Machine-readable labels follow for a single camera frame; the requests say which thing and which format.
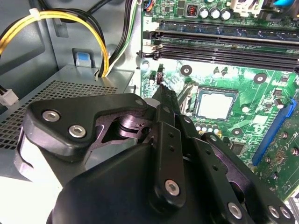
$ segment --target blue pcie slot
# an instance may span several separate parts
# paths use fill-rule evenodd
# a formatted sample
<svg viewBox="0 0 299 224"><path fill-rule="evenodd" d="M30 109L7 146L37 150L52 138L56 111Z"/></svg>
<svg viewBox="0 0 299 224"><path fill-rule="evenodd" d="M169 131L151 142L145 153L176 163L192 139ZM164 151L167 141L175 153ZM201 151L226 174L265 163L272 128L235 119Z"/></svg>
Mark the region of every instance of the blue pcie slot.
<svg viewBox="0 0 299 224"><path fill-rule="evenodd" d="M293 98L291 98L289 105L279 111L277 117L273 121L273 123L272 123L271 127L269 128L268 132L266 133L264 139L262 140L261 144L257 148L256 153L252 157L252 164L254 166L257 166L259 164L259 162L262 160L263 156L267 152L268 146L273 141L278 130L284 123L285 119L289 118L292 115L296 106L297 106L297 102Z"/></svg>

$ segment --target capacitor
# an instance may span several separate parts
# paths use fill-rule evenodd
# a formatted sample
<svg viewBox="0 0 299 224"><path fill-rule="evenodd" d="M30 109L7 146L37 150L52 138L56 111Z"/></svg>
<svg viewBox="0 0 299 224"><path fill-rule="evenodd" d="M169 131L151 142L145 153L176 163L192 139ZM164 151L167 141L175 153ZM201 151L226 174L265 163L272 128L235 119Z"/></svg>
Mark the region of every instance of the capacitor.
<svg viewBox="0 0 299 224"><path fill-rule="evenodd" d="M249 107L247 107L246 105L242 107L242 112L243 113L248 113L249 112Z"/></svg>
<svg viewBox="0 0 299 224"><path fill-rule="evenodd" d="M215 134L219 133L219 127L218 127L217 125L214 125L214 126L213 126L213 132L214 132Z"/></svg>
<svg viewBox="0 0 299 224"><path fill-rule="evenodd" d="M200 126L201 126L201 130L203 132L206 132L206 130L207 130L206 125L205 124L201 124Z"/></svg>
<svg viewBox="0 0 299 224"><path fill-rule="evenodd" d="M284 104L281 102L281 100L280 99L275 99L274 100L274 104L276 105L276 107L278 108L278 109L282 109L283 107L284 107Z"/></svg>
<svg viewBox="0 0 299 224"><path fill-rule="evenodd" d="M267 156L267 157L265 158L265 162L266 162L266 163L270 163L270 162L271 162L270 157Z"/></svg>
<svg viewBox="0 0 299 224"><path fill-rule="evenodd" d="M149 84L153 85L156 80L156 72L152 71L149 75Z"/></svg>
<svg viewBox="0 0 299 224"><path fill-rule="evenodd" d="M299 155L299 149L298 148L292 148L291 149L291 154L292 155Z"/></svg>
<svg viewBox="0 0 299 224"><path fill-rule="evenodd" d="M212 125L207 125L207 132L212 132L212 131L213 131Z"/></svg>
<svg viewBox="0 0 299 224"><path fill-rule="evenodd" d="M195 128L196 128L196 131L199 132L201 130L200 123L196 123Z"/></svg>
<svg viewBox="0 0 299 224"><path fill-rule="evenodd" d="M283 139L287 139L288 138L288 132L282 132L281 137Z"/></svg>
<svg viewBox="0 0 299 224"><path fill-rule="evenodd" d="M278 172L274 172L272 175L271 175L271 178L273 180L277 180L278 179Z"/></svg>
<svg viewBox="0 0 299 224"><path fill-rule="evenodd" d="M228 74L228 69L227 67L225 67L222 71L221 71L221 75L225 76L226 74Z"/></svg>
<svg viewBox="0 0 299 224"><path fill-rule="evenodd" d="M207 7L201 7L199 9L199 16L202 19L206 19L209 16L209 10L208 10L208 8Z"/></svg>
<svg viewBox="0 0 299 224"><path fill-rule="evenodd" d="M215 77L219 77L219 76L220 76L220 71L219 71L219 68L218 68L218 67L216 67L216 68L214 69L213 74L214 74Z"/></svg>
<svg viewBox="0 0 299 224"><path fill-rule="evenodd" d="M221 10L221 18L222 18L222 20L224 20L224 21L229 20L231 16L232 16L232 14L231 14L231 12L229 11L228 8L223 8Z"/></svg>
<svg viewBox="0 0 299 224"><path fill-rule="evenodd" d="M210 9L210 15L214 20L218 19L220 17L219 9L216 8L216 7L211 8Z"/></svg>

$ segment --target small chip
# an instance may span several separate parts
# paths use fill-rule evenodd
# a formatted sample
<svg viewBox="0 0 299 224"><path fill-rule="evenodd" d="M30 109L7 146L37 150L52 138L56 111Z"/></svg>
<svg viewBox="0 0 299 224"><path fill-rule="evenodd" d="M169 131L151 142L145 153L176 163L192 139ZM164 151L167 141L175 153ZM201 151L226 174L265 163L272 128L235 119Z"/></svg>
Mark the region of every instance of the small chip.
<svg viewBox="0 0 299 224"><path fill-rule="evenodd" d="M183 8L178 8L177 9L177 15L184 15L184 9Z"/></svg>
<svg viewBox="0 0 299 224"><path fill-rule="evenodd" d="M185 1L178 1L178 8L184 8L185 7Z"/></svg>
<svg viewBox="0 0 299 224"><path fill-rule="evenodd" d="M236 155L240 155L244 148L244 144L240 142L233 142L230 146L230 149L235 153Z"/></svg>
<svg viewBox="0 0 299 224"><path fill-rule="evenodd" d="M281 96L282 90L274 90L273 95L274 96Z"/></svg>
<svg viewBox="0 0 299 224"><path fill-rule="evenodd" d="M288 76L283 76L281 78L281 82L284 82L284 83L286 83L288 80L289 80Z"/></svg>
<svg viewBox="0 0 299 224"><path fill-rule="evenodd" d="M267 103L266 104L266 108L271 108L272 107L272 103Z"/></svg>

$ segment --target green circuit board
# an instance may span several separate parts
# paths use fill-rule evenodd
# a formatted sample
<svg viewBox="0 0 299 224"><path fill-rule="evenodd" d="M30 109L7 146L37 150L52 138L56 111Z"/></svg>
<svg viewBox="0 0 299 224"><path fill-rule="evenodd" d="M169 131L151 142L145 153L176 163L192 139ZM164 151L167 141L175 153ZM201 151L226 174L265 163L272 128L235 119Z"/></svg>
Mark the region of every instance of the green circuit board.
<svg viewBox="0 0 299 224"><path fill-rule="evenodd" d="M284 28L297 28L296 22L290 18L284 18L282 21L265 21L265 19L255 18L254 15L248 17L240 17L238 13L232 13L231 18L227 21L223 21L221 17L219 19L212 19L210 16L202 19L200 16L197 18L186 17L186 6L195 5L199 10L202 7L206 7L209 11L216 7L219 10L229 9L230 0L156 0L153 9L150 12L144 12L145 16L152 16L159 19L171 19L176 21L198 21L198 22L212 22L212 23L225 23L231 25L249 25L249 26L261 26L261 27L284 27Z"/></svg>
<svg viewBox="0 0 299 224"><path fill-rule="evenodd" d="M299 107L287 119L268 147L256 174L281 199L295 196L299 191Z"/></svg>
<svg viewBox="0 0 299 224"><path fill-rule="evenodd" d="M198 104L200 89L203 90L202 96L209 95L207 91L211 88L225 89L224 93L228 94L227 98L216 95L218 98L208 99L208 103L204 106L211 109L207 113L227 110L228 105L221 104L222 99L229 101L234 98L227 118L211 119L198 116L196 108L190 117L195 125L217 126L219 129L217 134L222 138L228 137L234 146L238 147L239 153L236 154L246 164L251 163L253 154L279 111L273 100L279 98L284 105L288 104L290 97L294 96L297 89L295 73L159 59L159 61L150 60L149 68L141 69L141 96L143 98L152 97L158 88L158 85L149 83L149 77L161 65L164 68L163 83L177 94L182 91L186 82L196 83L198 87L194 87L191 92L191 105L193 106ZM192 68L189 76L181 74L181 68L184 65ZM220 73L226 70L226 74L224 76L217 74L216 77L215 68ZM266 74L266 80L257 84L254 79L260 73Z"/></svg>

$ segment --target red component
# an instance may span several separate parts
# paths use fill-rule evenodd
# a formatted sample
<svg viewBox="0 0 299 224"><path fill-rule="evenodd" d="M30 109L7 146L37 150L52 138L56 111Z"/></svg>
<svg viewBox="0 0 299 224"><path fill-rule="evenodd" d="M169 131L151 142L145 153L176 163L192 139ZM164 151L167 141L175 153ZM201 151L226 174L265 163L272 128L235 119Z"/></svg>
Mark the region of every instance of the red component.
<svg viewBox="0 0 299 224"><path fill-rule="evenodd" d="M187 15L188 16L196 16L197 14L197 6L188 6Z"/></svg>

